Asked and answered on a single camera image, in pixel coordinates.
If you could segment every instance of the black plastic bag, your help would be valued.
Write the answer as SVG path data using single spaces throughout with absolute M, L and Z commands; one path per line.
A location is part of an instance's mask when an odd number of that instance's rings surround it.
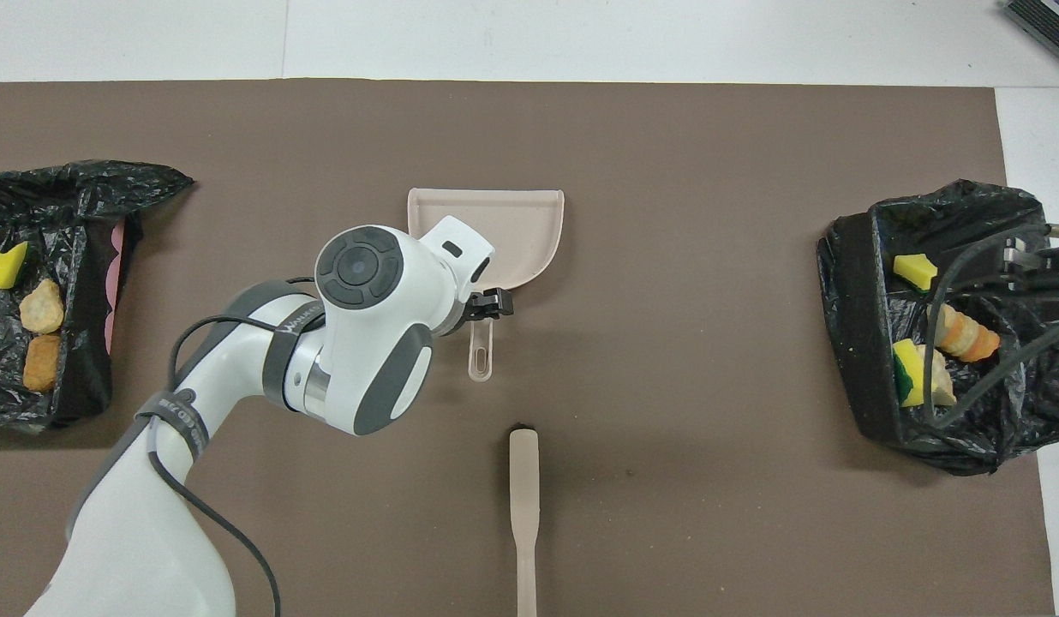
M 39 430 L 106 410 L 107 322 L 141 239 L 138 214 L 192 183 L 160 164 L 111 160 L 0 174 L 0 251 L 30 243 L 16 285 L 0 289 L 0 425 Z M 23 386 L 34 333 L 20 323 L 20 302 L 47 277 L 60 288 L 66 316 L 56 386 L 36 394 Z
M 883 200 L 866 214 L 839 218 L 819 241 L 820 288 L 834 357 L 858 430 L 865 437 L 956 475 L 990 473 L 1004 461 L 1059 441 L 1059 341 L 977 399 L 963 417 L 938 429 L 921 405 L 900 409 L 891 344 L 926 340 L 927 298 L 891 264 L 925 253 L 938 276 L 965 247 L 1027 223 L 1043 207 L 1018 188 L 959 180 L 926 196 Z M 1020 234 L 1027 250 L 1046 249 L 1042 234 Z M 961 270 L 948 302 L 1001 335 L 999 351 L 979 363 L 948 359 L 956 398 L 999 359 L 1038 339 L 1059 313 L 1059 297 L 1015 295 L 985 282 L 997 254 Z

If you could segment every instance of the brown table surface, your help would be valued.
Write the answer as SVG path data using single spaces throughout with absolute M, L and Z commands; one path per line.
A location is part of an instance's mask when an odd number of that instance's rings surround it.
M 837 216 L 1004 183 L 991 90 L 0 84 L 0 170 L 83 158 L 198 187 L 146 218 L 111 410 L 0 431 L 0 615 L 47 584 L 174 337 L 310 272 L 341 228 L 403 228 L 410 187 L 562 188 L 560 249 L 497 325 L 490 382 L 468 380 L 459 332 L 371 437 L 255 399 L 226 421 L 190 486 L 267 554 L 287 615 L 513 615 L 516 421 L 541 434 L 542 616 L 1053 610 L 1035 458 L 958 479 L 859 437 L 816 286 Z M 258 567 L 205 527 L 239 613 L 266 614 Z

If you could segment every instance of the black strap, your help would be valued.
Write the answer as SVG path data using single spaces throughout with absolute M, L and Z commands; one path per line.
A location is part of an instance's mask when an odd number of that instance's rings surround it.
M 286 373 L 289 360 L 302 340 L 302 332 L 309 331 L 323 323 L 325 310 L 319 300 L 299 306 L 274 329 L 271 344 L 267 347 L 267 358 L 263 360 L 263 394 L 275 405 L 293 410 L 286 403 Z
M 191 405 L 193 402 L 193 389 L 158 392 L 133 417 L 158 417 L 166 421 L 187 442 L 192 459 L 198 460 L 209 443 L 209 431 L 201 421 L 201 414 Z

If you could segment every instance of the white tile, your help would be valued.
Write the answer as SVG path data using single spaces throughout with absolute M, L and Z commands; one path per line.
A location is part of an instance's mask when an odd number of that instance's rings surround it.
M 285 77 L 1059 86 L 995 0 L 291 0 Z
M 282 75 L 287 0 L 0 0 L 0 81 Z
M 1034 193 L 1047 221 L 1059 223 L 1059 89 L 1007 88 L 995 96 L 1007 183 Z M 1039 484 L 1059 613 L 1059 443 L 1039 450 Z

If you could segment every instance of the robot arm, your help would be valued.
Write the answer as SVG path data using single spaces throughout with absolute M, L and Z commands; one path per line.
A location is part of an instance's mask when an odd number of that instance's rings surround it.
M 392 228 L 347 230 L 323 247 L 319 298 L 285 282 L 240 293 L 134 417 L 69 523 L 69 546 L 29 617 L 232 616 L 231 579 L 186 504 L 150 465 L 183 482 L 240 399 L 274 403 L 365 435 L 395 421 L 427 376 L 433 335 L 482 319 L 472 284 L 493 254 L 455 218 L 418 241 Z

